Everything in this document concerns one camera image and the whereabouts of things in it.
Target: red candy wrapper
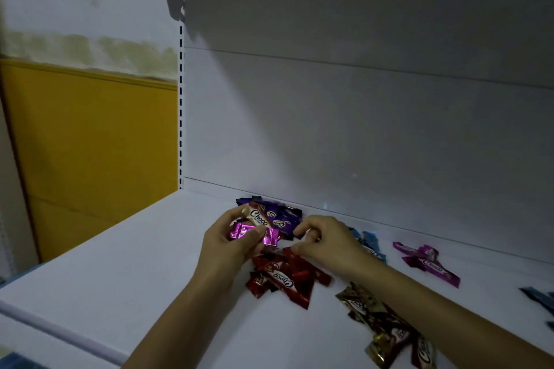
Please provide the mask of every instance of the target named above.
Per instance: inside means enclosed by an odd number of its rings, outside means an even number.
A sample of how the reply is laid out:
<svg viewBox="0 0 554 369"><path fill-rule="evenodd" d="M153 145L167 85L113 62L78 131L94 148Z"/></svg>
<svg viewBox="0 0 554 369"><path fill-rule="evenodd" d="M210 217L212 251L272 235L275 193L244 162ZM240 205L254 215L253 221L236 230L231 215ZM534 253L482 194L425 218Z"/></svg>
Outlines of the red candy wrapper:
<svg viewBox="0 0 554 369"><path fill-rule="evenodd" d="M256 299L261 298L268 290L272 292L277 290L267 277L260 272L250 272L250 280L246 282L246 287Z"/></svg>
<svg viewBox="0 0 554 369"><path fill-rule="evenodd" d="M292 302L308 309L311 291L314 287L313 278L295 279L289 264L282 255L274 254L274 257L271 258L258 256L254 257L252 261L256 266L256 270L264 273L268 280L281 289Z"/></svg>
<svg viewBox="0 0 554 369"><path fill-rule="evenodd" d="M291 267L293 277L298 280L314 278L323 286L329 286L333 280L331 276L315 267L312 263L304 260L301 256L295 255L290 247L283 248L283 253Z"/></svg>

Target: candy wrapper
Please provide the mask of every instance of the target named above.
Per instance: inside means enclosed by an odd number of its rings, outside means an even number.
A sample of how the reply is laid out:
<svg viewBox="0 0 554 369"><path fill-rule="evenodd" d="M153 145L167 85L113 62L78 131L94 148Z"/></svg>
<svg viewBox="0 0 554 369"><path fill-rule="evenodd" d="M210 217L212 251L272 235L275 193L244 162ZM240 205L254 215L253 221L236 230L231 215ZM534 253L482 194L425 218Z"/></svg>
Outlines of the candy wrapper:
<svg viewBox="0 0 554 369"><path fill-rule="evenodd" d="M542 305L543 308L545 308L548 312L550 312L552 315L554 315L554 298L551 296L551 294L543 293L536 288L520 288L520 290L525 293L525 295Z"/></svg>
<svg viewBox="0 0 554 369"><path fill-rule="evenodd" d="M412 345L412 363L420 369L436 368L436 349L389 306L364 287L351 286L337 298L350 310L348 316L365 324L375 334L366 354L379 368L387 369L408 344Z"/></svg>
<svg viewBox="0 0 554 369"><path fill-rule="evenodd" d="M377 235L375 235L375 233L363 231L360 234L360 232L354 228L349 228L349 231L368 253L387 264L387 256L381 253L379 240L377 239Z"/></svg>
<svg viewBox="0 0 554 369"><path fill-rule="evenodd" d="M240 238L246 232L253 230L255 227L256 226L254 226L249 222L235 222L235 224L233 225L233 229L229 233L229 236L231 238ZM276 246L278 241L279 241L279 231L274 228L268 228L265 232L265 236L262 239L262 242L265 245Z"/></svg>
<svg viewBox="0 0 554 369"><path fill-rule="evenodd" d="M311 291L314 287L314 279L297 280L293 277L289 264L284 257L276 255L273 259L266 257L254 257L252 259L256 270L267 275L275 286L282 290L289 299L308 309Z"/></svg>
<svg viewBox="0 0 554 369"><path fill-rule="evenodd" d="M250 280L246 282L246 287L252 292L256 299L261 298L268 290L271 292L278 290L278 288L260 272L250 272Z"/></svg>
<svg viewBox="0 0 554 369"><path fill-rule="evenodd" d="M402 259L410 267L419 268L424 272L434 274L445 282L452 284L455 288L460 287L460 277L448 271L440 264L438 260L439 252L433 247L424 245L415 249L400 242L393 242L392 246L407 255L407 257L402 257Z"/></svg>
<svg viewBox="0 0 554 369"><path fill-rule="evenodd" d="M437 369L437 348L421 335L414 336L412 365L419 369Z"/></svg>
<svg viewBox="0 0 554 369"><path fill-rule="evenodd" d="M264 200L260 196L237 198L237 205L247 205L255 202L267 215L267 218L276 229L280 230L281 238L293 239L293 231L302 221L302 211L298 208L287 206L278 201Z"/></svg>
<svg viewBox="0 0 554 369"><path fill-rule="evenodd" d="M373 341L366 347L366 354L381 369L388 369L402 351L412 333L400 328L392 328L390 332L380 332L373 336Z"/></svg>
<svg viewBox="0 0 554 369"><path fill-rule="evenodd" d="M283 248L282 251L291 267L293 277L299 280L313 278L316 282L322 284L323 286L329 286L331 284L331 276L323 270L315 267L315 265L309 261L304 260L301 256L295 255L290 247Z"/></svg>
<svg viewBox="0 0 554 369"><path fill-rule="evenodd" d="M317 280L327 286L332 280L328 274L293 254L290 248L265 252L252 258L252 262L257 272L304 309L310 304L314 282Z"/></svg>

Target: white shelf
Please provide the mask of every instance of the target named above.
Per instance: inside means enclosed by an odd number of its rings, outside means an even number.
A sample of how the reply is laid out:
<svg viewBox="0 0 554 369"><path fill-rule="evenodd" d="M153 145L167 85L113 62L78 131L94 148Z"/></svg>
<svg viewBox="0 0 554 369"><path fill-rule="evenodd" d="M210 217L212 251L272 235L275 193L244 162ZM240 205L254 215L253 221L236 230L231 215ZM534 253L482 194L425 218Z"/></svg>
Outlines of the white shelf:
<svg viewBox="0 0 554 369"><path fill-rule="evenodd" d="M117 367L65 341L3 315L0 315L0 346L52 369Z"/></svg>
<svg viewBox="0 0 554 369"><path fill-rule="evenodd" d="M46 324L84 350L122 363L190 279L205 229L247 194L187 180L184 190L0 290L0 312L34 326ZM550 264L334 215L375 231L392 267L554 354L553 333L544 324L550 314L517 289L554 290ZM441 262L461 277L460 289L407 267L392 248L394 240L439 249ZM243 285L248 270L245 266L235 283L231 295L237 303L200 367L259 367L260 361L268 368L370 364L364 354L370 332L350 321L334 297L343 282L317 285L305 311L281 293L256 300ZM272 338L278 359L268 359ZM393 367L410 367L408 354ZM448 367L444 358L441 367Z"/></svg>

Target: pink candy wrapper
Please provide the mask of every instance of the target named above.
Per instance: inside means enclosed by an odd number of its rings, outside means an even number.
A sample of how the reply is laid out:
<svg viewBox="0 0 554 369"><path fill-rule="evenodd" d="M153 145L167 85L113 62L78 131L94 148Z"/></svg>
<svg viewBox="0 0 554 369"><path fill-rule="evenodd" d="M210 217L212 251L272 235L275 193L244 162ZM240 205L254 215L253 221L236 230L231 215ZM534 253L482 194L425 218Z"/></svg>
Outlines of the pink candy wrapper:
<svg viewBox="0 0 554 369"><path fill-rule="evenodd" d="M407 255L407 257L402 257L402 259L410 267L419 268L424 272L434 274L445 282L452 284L455 288L460 287L460 277L448 271L440 264L439 260L437 260L439 252L433 247L424 245L415 249L400 242L393 242L392 246Z"/></svg>
<svg viewBox="0 0 554 369"><path fill-rule="evenodd" d="M254 226L253 224L251 224L249 222L236 222L233 226L233 230L231 231L231 233L229 233L229 236L231 238L240 238L246 232L251 231L255 227L256 226ZM267 230L265 232L264 239L262 240L262 242L265 245L272 245L272 246L275 247L275 246L277 246L278 241L279 241L279 230L272 229L272 228L267 228Z"/></svg>

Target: blue candy wrapper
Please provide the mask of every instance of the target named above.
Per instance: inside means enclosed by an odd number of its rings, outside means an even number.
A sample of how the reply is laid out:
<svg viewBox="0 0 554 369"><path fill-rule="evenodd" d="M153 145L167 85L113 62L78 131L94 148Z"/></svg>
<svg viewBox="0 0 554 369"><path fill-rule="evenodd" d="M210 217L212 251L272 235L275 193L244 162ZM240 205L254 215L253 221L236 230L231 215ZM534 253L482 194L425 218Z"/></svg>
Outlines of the blue candy wrapper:
<svg viewBox="0 0 554 369"><path fill-rule="evenodd" d="M349 231L352 236L356 238L356 240L362 245L362 247L364 247L368 251L368 253L387 264L387 256L381 253L381 249L379 248L379 240L377 239L377 235L375 235L375 233L362 231L362 234L360 234L354 228L349 228Z"/></svg>
<svg viewBox="0 0 554 369"><path fill-rule="evenodd" d="M520 288L520 290L527 295L529 299L537 301L540 303L547 311L554 315L554 298L543 292L537 290L536 288Z"/></svg>

